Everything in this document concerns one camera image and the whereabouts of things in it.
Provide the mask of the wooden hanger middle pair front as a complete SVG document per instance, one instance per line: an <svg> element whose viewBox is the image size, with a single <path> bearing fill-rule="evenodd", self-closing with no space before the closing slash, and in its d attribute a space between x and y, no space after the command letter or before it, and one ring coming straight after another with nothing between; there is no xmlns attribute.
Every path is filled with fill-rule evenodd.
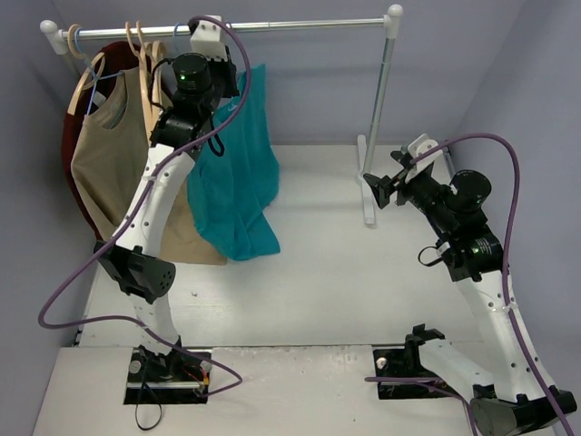
<svg viewBox="0 0 581 436"><path fill-rule="evenodd" d="M154 59L154 67L159 64L162 59L167 54L166 47L164 43L160 40L153 40L150 43L154 43L153 46L153 59ZM163 110L163 99L164 99L164 92L162 89L162 70L158 68L156 71L152 70L153 78L150 80L148 94L150 97L150 102L155 105L159 109L160 112Z"/></svg>

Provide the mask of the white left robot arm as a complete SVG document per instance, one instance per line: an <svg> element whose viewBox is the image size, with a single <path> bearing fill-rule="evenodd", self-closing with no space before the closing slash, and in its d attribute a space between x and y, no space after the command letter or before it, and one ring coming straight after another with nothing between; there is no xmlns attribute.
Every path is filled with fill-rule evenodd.
<svg viewBox="0 0 581 436"><path fill-rule="evenodd" d="M160 257L162 234L182 184L214 128L215 110L221 100L239 93L230 57L217 60L187 53L168 63L177 89L169 104L152 90L147 92L159 117L141 181L111 241L95 247L99 263L133 304L133 323L142 329L140 349L151 357L149 371L164 382L181 371L182 359L173 351L182 343L168 297L176 267Z"/></svg>

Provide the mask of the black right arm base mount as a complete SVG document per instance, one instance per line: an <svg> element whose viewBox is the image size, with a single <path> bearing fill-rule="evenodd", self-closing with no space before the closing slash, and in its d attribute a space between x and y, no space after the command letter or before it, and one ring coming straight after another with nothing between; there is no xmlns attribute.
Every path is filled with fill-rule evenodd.
<svg viewBox="0 0 581 436"><path fill-rule="evenodd" d="M375 376L420 380L422 386L401 381L378 382L378 397L382 401L426 400L445 398L458 393L436 373L420 363L419 346L429 340L443 340L445 335L437 329L427 329L424 324L414 326L402 344L389 348L375 348Z"/></svg>

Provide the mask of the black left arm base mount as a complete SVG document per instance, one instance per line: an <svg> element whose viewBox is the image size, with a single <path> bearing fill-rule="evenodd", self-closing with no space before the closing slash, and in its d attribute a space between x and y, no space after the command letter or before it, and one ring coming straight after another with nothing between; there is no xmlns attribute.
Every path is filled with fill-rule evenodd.
<svg viewBox="0 0 581 436"><path fill-rule="evenodd" d="M132 350L126 378L124 405L205 404L212 364L171 351L156 356L143 347Z"/></svg>

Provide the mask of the wooden hanger pair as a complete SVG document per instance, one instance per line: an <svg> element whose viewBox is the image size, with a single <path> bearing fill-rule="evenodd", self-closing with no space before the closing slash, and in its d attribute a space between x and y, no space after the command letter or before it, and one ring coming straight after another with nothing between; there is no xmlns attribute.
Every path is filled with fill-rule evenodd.
<svg viewBox="0 0 581 436"><path fill-rule="evenodd" d="M153 59L153 46L154 43L145 42L143 40L143 32L141 29L140 22L136 23L135 31L140 42L140 49L137 50L134 47L132 41L132 28L129 22L125 23L125 34L127 39L127 44L133 55L138 60L138 73L139 73L139 85L140 85L140 95L142 100L142 110L143 110L143 122L145 127L146 137L149 140L151 132L155 127L155 123L159 116L159 109L150 102L150 97L148 94L150 80L153 78L152 70L154 67Z"/></svg>
<svg viewBox="0 0 581 436"><path fill-rule="evenodd" d="M154 59L154 67L159 64L162 59L167 54L166 47L164 43L160 40L153 40L150 43L154 43L153 46L153 59ZM148 94L150 97L150 102L155 105L159 109L160 112L163 110L163 99L164 99L164 92L162 89L162 70L158 68L156 71L152 70L153 78L150 80Z"/></svg>

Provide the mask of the teal t shirt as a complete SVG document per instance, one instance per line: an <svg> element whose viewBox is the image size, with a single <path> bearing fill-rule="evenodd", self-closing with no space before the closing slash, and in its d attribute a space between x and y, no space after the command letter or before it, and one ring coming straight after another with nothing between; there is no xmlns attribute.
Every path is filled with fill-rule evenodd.
<svg viewBox="0 0 581 436"><path fill-rule="evenodd" d="M241 74L242 90L251 82L242 109L235 97L214 113L224 128L218 136L224 155L204 146L187 181L187 196L199 235L236 262L281 251L264 215L280 187L280 166L272 150L266 115L265 64Z"/></svg>

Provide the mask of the wooden hanger middle pair back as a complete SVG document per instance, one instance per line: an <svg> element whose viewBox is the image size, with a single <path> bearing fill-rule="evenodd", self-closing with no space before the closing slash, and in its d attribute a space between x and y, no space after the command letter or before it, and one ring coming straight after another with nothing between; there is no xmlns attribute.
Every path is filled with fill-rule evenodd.
<svg viewBox="0 0 581 436"><path fill-rule="evenodd" d="M155 127L155 123L159 116L159 109L150 102L150 97L148 94L150 80L153 78L152 70L154 67L153 59L153 46L154 43L145 42L143 40L143 32L141 29L140 22L136 23L135 31L140 42L140 49L137 50L134 47L132 41L132 28L129 22L125 23L125 34L127 39L127 44L133 55L138 60L138 73L139 73L139 85L140 85L140 95L142 100L142 110L143 110L143 122L145 127L146 137L149 140L151 132Z"/></svg>

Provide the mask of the beige tank top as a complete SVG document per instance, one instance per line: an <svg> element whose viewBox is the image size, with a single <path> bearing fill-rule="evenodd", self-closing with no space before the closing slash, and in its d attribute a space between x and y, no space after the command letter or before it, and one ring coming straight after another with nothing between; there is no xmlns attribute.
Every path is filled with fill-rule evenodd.
<svg viewBox="0 0 581 436"><path fill-rule="evenodd" d="M146 163L139 69L124 70L103 105L87 115L72 158L83 205L107 241L128 211ZM226 259L198 234L183 183L162 236L160 257L176 263L224 265Z"/></svg>

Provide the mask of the wooden hanger far left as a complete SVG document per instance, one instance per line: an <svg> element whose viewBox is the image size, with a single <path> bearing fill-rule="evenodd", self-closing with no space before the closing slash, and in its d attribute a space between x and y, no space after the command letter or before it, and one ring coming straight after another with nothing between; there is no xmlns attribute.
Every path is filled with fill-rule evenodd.
<svg viewBox="0 0 581 436"><path fill-rule="evenodd" d="M79 24L72 24L68 28L66 37L69 52L75 59L82 61L85 66L67 108L69 115L75 115L83 93L97 85L103 75L105 66L105 55L103 52L98 52L93 58L90 58L81 50L78 42L80 30L81 26Z"/></svg>

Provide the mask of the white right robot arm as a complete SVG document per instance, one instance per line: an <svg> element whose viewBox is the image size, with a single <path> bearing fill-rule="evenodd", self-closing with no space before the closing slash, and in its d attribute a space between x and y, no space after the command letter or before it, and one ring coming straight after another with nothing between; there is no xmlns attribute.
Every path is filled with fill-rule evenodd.
<svg viewBox="0 0 581 436"><path fill-rule="evenodd" d="M468 303L490 361L485 370L440 331L417 325L396 363L399 374L379 372L377 382L434 391L449 387L483 435L523 435L575 412L573 393L550 381L524 326L504 264L505 247L481 209L491 192L488 178L466 170L442 184L429 169L404 169L393 178L367 173L364 179L379 207L395 194L425 215L438 237L438 261Z"/></svg>

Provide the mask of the dark red garment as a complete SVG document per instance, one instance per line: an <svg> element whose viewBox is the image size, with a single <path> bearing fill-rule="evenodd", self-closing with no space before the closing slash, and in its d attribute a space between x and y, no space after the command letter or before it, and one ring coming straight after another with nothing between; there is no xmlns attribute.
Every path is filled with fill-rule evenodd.
<svg viewBox="0 0 581 436"><path fill-rule="evenodd" d="M134 45L134 47L137 50L140 49L139 45ZM138 60L133 55L129 48L129 45L126 42L111 43L101 48L99 52L103 52L106 56L105 69L108 73L112 74L117 71L123 72L124 70L138 68ZM112 93L114 86L115 81L106 84L104 87L100 87L100 90L104 94L107 94L108 98L109 95ZM62 153L62 162L64 166L64 175L66 177L67 182L69 183L71 192L74 196L75 201L77 202L77 205L79 206L79 209L81 210L84 219L88 222L89 226L94 232L95 237L97 238L98 232L96 226L94 225L93 220L90 218L87 210L83 205L82 199L76 189L76 186L74 184L74 178L72 176L72 158L77 144L77 140L79 138L79 134L83 126L83 120L87 115L89 114L86 114L82 107L78 108L75 115L69 114L65 115L61 153Z"/></svg>

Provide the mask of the metal clothes rack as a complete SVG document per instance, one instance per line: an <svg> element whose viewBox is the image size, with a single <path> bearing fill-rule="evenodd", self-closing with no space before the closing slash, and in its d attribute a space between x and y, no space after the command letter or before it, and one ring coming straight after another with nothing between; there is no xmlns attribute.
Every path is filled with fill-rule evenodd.
<svg viewBox="0 0 581 436"><path fill-rule="evenodd" d="M385 34L383 53L380 62L379 79L373 114L371 118L369 133L358 136L358 158L359 173L357 181L361 190L362 210L364 223L368 227L376 224L376 214L373 205L373 195L370 188L363 183L362 175L371 170L373 155L375 152L381 112L385 100L387 82L391 58L394 51L396 39L399 34L400 20L403 16L401 5L391 5L387 13L379 18L356 18L356 19L331 19L331 20L307 20L307 21L281 21L281 22L249 22L249 23L228 23L226 26L237 33L260 33L260 32L281 32L309 29L327 29L339 27L381 27ZM147 36L147 37L170 37L178 35L188 35L190 33L187 25L173 26L150 26L141 29L131 27L129 30L122 28L80 30L78 32L68 32L58 27L52 20L44 20L40 23L40 31L46 37L54 52L60 56L67 56L72 52L68 46L68 39L77 36L81 40L109 40L119 39L124 36Z"/></svg>

